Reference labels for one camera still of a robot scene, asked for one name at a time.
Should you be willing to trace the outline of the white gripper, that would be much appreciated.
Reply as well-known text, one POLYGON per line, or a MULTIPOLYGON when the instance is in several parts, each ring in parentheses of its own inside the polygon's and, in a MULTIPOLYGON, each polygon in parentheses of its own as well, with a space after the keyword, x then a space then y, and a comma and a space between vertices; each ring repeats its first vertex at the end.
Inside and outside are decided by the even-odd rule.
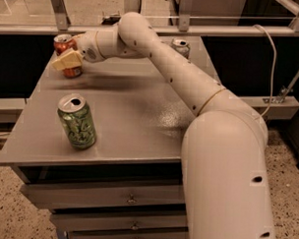
POLYGON ((91 63, 101 61, 101 55, 96 43, 96 31, 89 30, 74 37, 77 43, 77 50, 73 48, 65 50, 52 62, 56 70, 73 69, 81 67, 83 58, 91 63))

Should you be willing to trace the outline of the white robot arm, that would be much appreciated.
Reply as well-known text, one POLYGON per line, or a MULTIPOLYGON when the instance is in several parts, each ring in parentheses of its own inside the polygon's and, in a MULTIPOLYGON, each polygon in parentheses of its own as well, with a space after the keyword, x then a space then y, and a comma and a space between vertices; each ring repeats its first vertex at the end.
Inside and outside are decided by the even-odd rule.
POLYGON ((181 152, 190 239, 276 239, 260 113, 179 54, 139 13, 76 36, 54 61, 75 68, 110 57, 147 57, 195 118, 181 152))

